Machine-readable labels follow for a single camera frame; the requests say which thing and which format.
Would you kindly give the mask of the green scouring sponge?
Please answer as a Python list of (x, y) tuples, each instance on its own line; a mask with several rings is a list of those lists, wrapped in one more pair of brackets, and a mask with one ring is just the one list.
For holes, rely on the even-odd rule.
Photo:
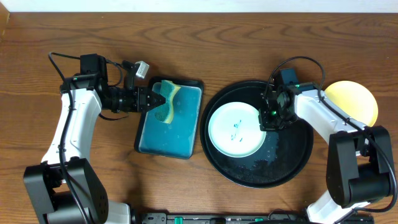
[(181, 89), (179, 85), (170, 80), (162, 80), (160, 95), (165, 98), (165, 103), (158, 106), (155, 112), (155, 118), (166, 124), (170, 124), (174, 118), (174, 97)]

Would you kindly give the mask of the mint plate with scribble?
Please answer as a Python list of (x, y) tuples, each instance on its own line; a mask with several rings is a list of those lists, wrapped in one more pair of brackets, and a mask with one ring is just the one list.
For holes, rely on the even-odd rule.
[(266, 132), (260, 130), (258, 110), (243, 102), (220, 106), (211, 115), (207, 131), (212, 145), (229, 157), (250, 156), (266, 139)]

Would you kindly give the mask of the yellow plate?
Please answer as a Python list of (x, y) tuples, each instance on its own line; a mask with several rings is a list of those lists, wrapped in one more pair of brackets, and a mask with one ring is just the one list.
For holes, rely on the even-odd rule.
[(325, 90), (326, 96), (346, 114), (368, 126), (378, 117), (378, 105), (374, 95), (364, 86), (352, 81), (339, 81)]

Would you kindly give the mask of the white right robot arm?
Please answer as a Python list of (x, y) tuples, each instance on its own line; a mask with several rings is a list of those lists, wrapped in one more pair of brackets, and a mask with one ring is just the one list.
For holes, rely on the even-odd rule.
[(327, 191), (306, 209), (312, 223), (343, 223), (358, 212), (384, 213), (397, 202), (391, 139), (382, 126), (349, 117), (314, 84), (281, 85), (261, 93), (262, 131), (281, 130), (298, 120), (328, 144)]

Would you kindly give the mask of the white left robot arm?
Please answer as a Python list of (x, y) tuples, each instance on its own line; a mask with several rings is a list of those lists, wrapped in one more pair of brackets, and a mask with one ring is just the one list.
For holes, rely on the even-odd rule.
[(148, 88), (110, 87), (99, 73), (76, 74), (60, 87), (62, 112), (40, 164), (23, 181), (39, 223), (131, 223), (131, 208), (108, 198), (90, 165), (90, 149), (103, 102), (125, 111), (149, 111), (166, 102)]

